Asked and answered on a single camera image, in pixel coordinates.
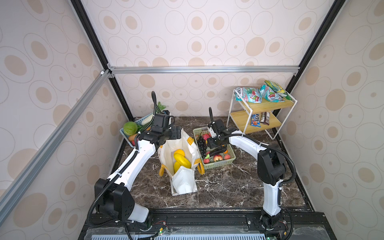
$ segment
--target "marble countertop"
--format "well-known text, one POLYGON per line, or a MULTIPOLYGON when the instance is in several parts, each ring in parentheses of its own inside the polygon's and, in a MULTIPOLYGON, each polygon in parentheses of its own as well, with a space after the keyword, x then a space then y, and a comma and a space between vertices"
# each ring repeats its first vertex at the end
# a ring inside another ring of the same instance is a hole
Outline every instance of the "marble countertop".
MULTIPOLYGON (((227 118, 220 118, 226 123, 227 118)), ((175 124, 182 126, 184 131, 193 137, 193 129, 204 127, 209 121, 209 117, 176 117, 175 124)), ((277 141, 271 140, 265 131, 255 132, 249 136, 261 142, 277 144, 277 141)), ((148 208, 262 207, 263 183, 257 176, 257 161, 241 149, 233 147, 233 150, 236 155, 233 164, 208 169, 204 175, 196 170, 198 191, 175 197, 171 195, 170 180, 166 172, 162 177, 158 174, 161 164, 155 153, 137 176, 131 194, 136 203, 148 208)), ((132 148, 127 144, 121 163, 131 151, 132 148)), ((285 179, 290 175, 288 169, 285 179)), ((283 206, 305 206, 296 182, 284 185, 281 199, 283 206)))

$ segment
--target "lower shelf board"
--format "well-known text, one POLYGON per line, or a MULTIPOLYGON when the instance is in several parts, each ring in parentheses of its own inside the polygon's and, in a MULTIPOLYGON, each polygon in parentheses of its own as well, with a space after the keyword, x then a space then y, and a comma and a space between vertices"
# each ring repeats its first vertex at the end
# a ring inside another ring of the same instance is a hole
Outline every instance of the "lower shelf board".
MULTIPOLYGON (((245 124, 248 120, 248 113, 246 111, 237 111, 230 113, 230 116, 236 126, 240 129, 240 131, 244 132, 245 124)), ((269 125, 260 123, 260 127, 254 127, 251 126, 251 121, 249 121, 247 129, 245 130, 245 134, 252 133, 252 132, 258 132, 263 131, 266 129, 274 128, 274 127, 280 127, 281 122, 270 112, 269 117, 269 125)))

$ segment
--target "patterned wallpaper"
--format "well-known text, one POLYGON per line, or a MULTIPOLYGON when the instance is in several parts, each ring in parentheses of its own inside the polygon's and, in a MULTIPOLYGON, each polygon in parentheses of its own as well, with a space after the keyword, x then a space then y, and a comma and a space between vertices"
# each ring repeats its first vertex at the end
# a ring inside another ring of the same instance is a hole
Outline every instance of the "patterned wallpaper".
MULTIPOLYGON (((253 66, 298 65, 333 1, 83 3, 113 66, 253 66)), ((207 116, 201 109, 207 100, 219 116, 228 114, 228 92, 236 86, 254 86, 261 78, 286 86, 291 77, 292 73, 134 74, 119 76, 119 82, 134 116, 150 113, 146 94, 152 89, 178 116, 207 116)))
MULTIPOLYGON (((67 1, 0 2, 0 195, 100 69, 67 1)), ((0 239, 77 239, 125 121, 104 83, 1 226, 0 239)))
POLYGON ((66 1, 0 3, 0 195, 100 69, 66 1))
POLYGON ((281 137, 339 240, 383 239, 384 1, 352 0, 293 91, 281 137))
POLYGON ((1 240, 77 240, 108 176, 127 121, 109 82, 102 85, 0 228, 1 240))

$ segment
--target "green cabbage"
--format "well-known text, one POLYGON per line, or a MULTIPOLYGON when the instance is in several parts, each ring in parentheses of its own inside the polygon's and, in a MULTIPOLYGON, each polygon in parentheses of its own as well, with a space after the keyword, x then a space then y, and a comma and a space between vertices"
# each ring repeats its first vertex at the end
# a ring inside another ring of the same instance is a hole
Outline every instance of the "green cabbage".
POLYGON ((127 122, 124 124, 124 133, 128 136, 131 136, 137 132, 137 124, 135 122, 127 122))

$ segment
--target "blue plastic basket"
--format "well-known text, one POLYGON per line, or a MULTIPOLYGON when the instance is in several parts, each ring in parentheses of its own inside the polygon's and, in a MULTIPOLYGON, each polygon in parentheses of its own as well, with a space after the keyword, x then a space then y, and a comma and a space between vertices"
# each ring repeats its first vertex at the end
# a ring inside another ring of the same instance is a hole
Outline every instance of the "blue plastic basket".
MULTIPOLYGON (((140 118, 139 120, 136 120, 135 123, 136 123, 137 125, 141 125, 141 123, 143 122, 143 120, 146 119, 147 117, 149 117, 149 115, 152 115, 152 113, 148 114, 148 115, 145 116, 145 117, 140 118)), ((121 133, 121 135, 125 138, 125 140, 128 142, 128 144, 129 144, 131 147, 133 147, 132 143, 128 140, 129 136, 126 135, 126 134, 124 133, 124 130, 123 130, 123 129, 124 129, 124 128, 121 128, 121 129, 120 129, 120 133, 121 133)))

